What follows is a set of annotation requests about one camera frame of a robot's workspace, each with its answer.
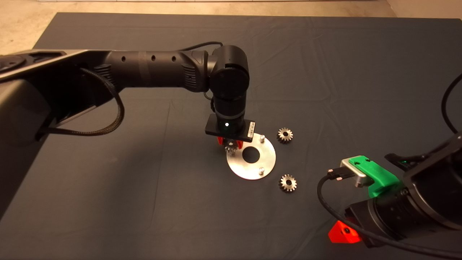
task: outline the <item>table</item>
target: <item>table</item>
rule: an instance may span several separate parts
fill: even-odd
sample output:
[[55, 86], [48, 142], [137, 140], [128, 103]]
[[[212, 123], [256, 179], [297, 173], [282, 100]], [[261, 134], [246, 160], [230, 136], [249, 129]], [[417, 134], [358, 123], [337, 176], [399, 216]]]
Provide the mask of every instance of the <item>table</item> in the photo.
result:
[[[0, 258], [431, 259], [332, 244], [316, 184], [354, 155], [400, 176], [385, 154], [422, 153], [451, 136], [439, 106], [462, 68], [460, 20], [58, 13], [35, 47], [175, 50], [210, 40], [248, 56], [246, 117], [273, 143], [274, 170], [248, 181], [229, 169], [204, 134], [201, 93], [125, 89], [115, 132], [47, 139], [0, 222]], [[459, 127], [461, 101], [458, 88], [448, 111]], [[67, 128], [98, 129], [115, 112], [111, 101]], [[292, 143], [276, 142], [281, 127]], [[278, 189], [286, 173], [298, 182], [292, 194]], [[338, 211], [367, 199], [351, 181], [324, 194]], [[462, 235], [408, 242], [458, 249]]]

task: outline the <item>circular metal plate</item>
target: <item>circular metal plate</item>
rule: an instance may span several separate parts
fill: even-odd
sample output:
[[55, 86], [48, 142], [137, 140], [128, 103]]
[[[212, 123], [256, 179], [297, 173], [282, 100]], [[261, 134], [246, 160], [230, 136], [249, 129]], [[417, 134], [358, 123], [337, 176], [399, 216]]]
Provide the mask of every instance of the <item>circular metal plate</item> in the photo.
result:
[[[254, 163], [249, 163], [242, 157], [242, 152], [247, 147], [254, 147], [260, 153], [260, 158]], [[236, 150], [234, 154], [226, 153], [226, 159], [231, 170], [239, 177], [247, 180], [258, 180], [268, 175], [276, 164], [276, 151], [271, 142], [265, 138], [260, 142], [260, 135], [254, 133], [252, 142], [244, 142], [242, 149]]]

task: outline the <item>metal gear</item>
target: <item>metal gear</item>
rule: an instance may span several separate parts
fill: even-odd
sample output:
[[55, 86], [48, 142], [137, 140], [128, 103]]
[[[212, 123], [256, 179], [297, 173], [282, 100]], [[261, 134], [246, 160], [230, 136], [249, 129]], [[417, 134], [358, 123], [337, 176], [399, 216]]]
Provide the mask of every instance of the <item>metal gear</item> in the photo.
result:
[[279, 186], [285, 192], [292, 192], [297, 188], [297, 181], [292, 175], [284, 174], [279, 181]]
[[230, 153], [230, 154], [233, 154], [236, 152], [236, 148], [235, 147], [231, 147], [231, 146], [225, 146], [225, 151], [227, 153]]
[[280, 143], [289, 143], [290, 141], [292, 141], [292, 138], [293, 138], [292, 130], [285, 128], [285, 127], [279, 129], [278, 141]]
[[225, 146], [225, 150], [227, 153], [234, 154], [237, 149], [237, 142], [232, 139], [225, 139], [223, 141], [223, 145]]

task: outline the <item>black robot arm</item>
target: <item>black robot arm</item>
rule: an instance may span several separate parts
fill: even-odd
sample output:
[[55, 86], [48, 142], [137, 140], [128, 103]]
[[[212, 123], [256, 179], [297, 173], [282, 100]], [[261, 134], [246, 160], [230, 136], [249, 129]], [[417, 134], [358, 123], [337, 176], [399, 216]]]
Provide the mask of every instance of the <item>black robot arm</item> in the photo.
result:
[[[247, 57], [236, 46], [221, 46], [211, 55], [197, 50], [30, 50], [0, 56], [0, 218], [47, 133], [63, 133], [50, 129], [114, 97], [117, 118], [121, 111], [123, 118], [118, 93], [127, 87], [210, 89], [215, 113], [205, 124], [206, 133], [252, 141], [255, 123], [244, 119]], [[105, 134], [114, 126], [92, 133]]]

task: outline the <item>black cable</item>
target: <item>black cable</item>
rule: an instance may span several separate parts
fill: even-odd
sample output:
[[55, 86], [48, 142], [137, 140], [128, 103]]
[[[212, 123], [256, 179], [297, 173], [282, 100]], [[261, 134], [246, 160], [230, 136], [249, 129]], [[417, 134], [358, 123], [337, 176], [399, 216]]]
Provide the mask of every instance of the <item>black cable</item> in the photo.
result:
[[451, 120], [449, 120], [448, 113], [446, 111], [446, 103], [448, 102], [448, 97], [451, 94], [451, 91], [461, 80], [462, 74], [460, 74], [454, 81], [451, 82], [449, 87], [446, 89], [446, 92], [444, 92], [443, 99], [441, 100], [441, 113], [443, 114], [443, 119], [446, 122], [446, 125], [448, 125], [449, 129], [451, 129], [453, 133], [457, 133], [458, 131], [451, 123]]
[[194, 49], [197, 49], [197, 48], [200, 48], [200, 47], [204, 47], [204, 46], [207, 46], [207, 45], [213, 45], [213, 44], [223, 46], [222, 42], [205, 42], [205, 43], [200, 43], [200, 44], [196, 44], [196, 45], [193, 45], [193, 46], [186, 47], [186, 48], [181, 49], [179, 51], [194, 50]]
[[318, 195], [319, 202], [332, 216], [342, 221], [347, 226], [350, 226], [351, 228], [356, 230], [358, 233], [365, 235], [371, 239], [380, 241], [391, 247], [399, 248], [399, 249], [406, 250], [409, 252], [413, 252], [417, 254], [424, 254], [424, 255], [429, 255], [429, 256], [434, 256], [434, 257], [440, 257], [440, 258], [445, 258], [445, 259], [459, 259], [459, 260], [462, 259], [462, 252], [452, 252], [452, 251], [445, 251], [445, 250], [439, 250], [439, 249], [434, 249], [434, 248], [421, 247], [421, 246], [416, 246], [416, 245], [411, 245], [411, 244], [391, 240], [381, 235], [377, 235], [370, 231], [367, 231], [363, 229], [362, 227], [354, 224], [353, 222], [346, 220], [342, 215], [337, 213], [329, 204], [327, 204], [326, 200], [322, 196], [322, 186], [327, 180], [331, 180], [331, 178], [329, 176], [324, 176], [318, 182], [317, 195]]
[[80, 70], [84, 72], [85, 74], [92, 76], [96, 78], [97, 80], [101, 81], [104, 84], [104, 86], [106, 86], [106, 88], [109, 90], [109, 92], [112, 94], [112, 96], [114, 97], [115, 101], [117, 102], [117, 106], [118, 106], [117, 117], [115, 118], [114, 122], [112, 122], [110, 125], [102, 129], [99, 129], [96, 131], [90, 131], [90, 132], [82, 132], [82, 131], [75, 131], [75, 130], [70, 130], [70, 129], [51, 128], [51, 127], [41, 128], [40, 132], [46, 133], [46, 134], [59, 134], [59, 135], [70, 135], [70, 136], [102, 136], [102, 135], [106, 135], [114, 131], [122, 123], [123, 117], [125, 115], [125, 108], [123, 107], [123, 103], [119, 96], [119, 93], [116, 91], [116, 87], [108, 79], [104, 78], [100, 74], [97, 74], [85, 68], [80, 68]]

